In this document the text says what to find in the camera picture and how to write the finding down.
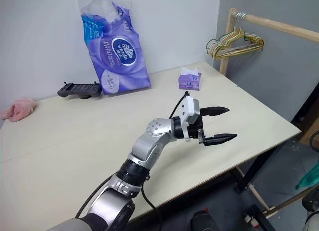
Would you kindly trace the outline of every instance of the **black game controller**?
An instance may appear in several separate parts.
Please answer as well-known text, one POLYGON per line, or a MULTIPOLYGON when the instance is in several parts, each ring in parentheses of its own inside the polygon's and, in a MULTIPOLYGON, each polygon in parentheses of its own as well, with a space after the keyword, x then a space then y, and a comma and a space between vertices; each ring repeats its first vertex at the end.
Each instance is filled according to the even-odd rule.
POLYGON ((100 96, 102 88, 99 83, 94 84, 73 84, 64 83, 59 91, 58 95, 61 97, 67 97, 68 95, 78 95, 81 99, 88 99, 92 96, 100 96))

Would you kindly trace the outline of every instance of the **green cloth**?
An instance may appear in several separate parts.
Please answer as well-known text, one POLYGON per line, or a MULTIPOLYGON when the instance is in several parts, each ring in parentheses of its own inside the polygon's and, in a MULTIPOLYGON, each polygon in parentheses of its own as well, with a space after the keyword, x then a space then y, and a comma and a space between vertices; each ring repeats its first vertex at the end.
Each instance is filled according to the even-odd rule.
POLYGON ((317 163, 296 185, 296 189, 300 187, 310 187, 319 183, 319 163, 317 163))

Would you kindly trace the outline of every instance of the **tissue box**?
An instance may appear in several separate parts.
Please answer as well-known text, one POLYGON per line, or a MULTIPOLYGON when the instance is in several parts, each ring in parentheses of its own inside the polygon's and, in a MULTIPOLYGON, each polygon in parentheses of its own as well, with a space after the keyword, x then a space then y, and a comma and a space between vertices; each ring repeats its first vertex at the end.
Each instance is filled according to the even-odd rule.
POLYGON ((200 90, 201 73, 198 75, 180 75, 178 79, 179 88, 182 90, 200 90))

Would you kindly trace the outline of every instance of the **pink towel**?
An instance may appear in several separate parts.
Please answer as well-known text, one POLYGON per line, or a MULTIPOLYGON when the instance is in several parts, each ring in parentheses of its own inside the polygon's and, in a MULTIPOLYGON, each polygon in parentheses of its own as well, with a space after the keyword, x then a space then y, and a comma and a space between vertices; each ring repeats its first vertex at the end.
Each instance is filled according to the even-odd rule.
POLYGON ((35 101, 31 99, 19 99, 16 100, 9 108, 5 109, 1 113, 1 117, 4 120, 9 119, 11 122, 16 122, 31 114, 35 107, 35 101))

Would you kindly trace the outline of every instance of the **wooden rack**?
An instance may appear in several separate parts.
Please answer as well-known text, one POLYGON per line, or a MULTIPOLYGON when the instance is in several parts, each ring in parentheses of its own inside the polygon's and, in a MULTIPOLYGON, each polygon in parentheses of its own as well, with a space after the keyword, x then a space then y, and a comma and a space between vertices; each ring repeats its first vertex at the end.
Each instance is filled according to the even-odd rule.
MULTIPOLYGON (((226 34, 230 33, 234 30, 235 27, 235 17, 234 14, 236 14, 237 10, 235 8, 230 9, 228 14, 228 22, 227 22, 227 28, 226 28, 226 34)), ((257 17, 254 15, 246 15, 244 18, 245 21, 249 21, 253 24, 261 25, 273 30, 278 30, 290 35, 294 35, 297 37, 300 37, 302 39, 306 39, 309 41, 312 41, 314 43, 319 44, 319 33, 306 30, 303 28, 299 28, 296 26, 284 24, 278 21, 274 20, 268 20, 261 17, 257 17)), ((220 63, 219 72, 223 75, 226 75, 227 72, 227 65, 228 65, 228 58, 223 58, 220 63)))

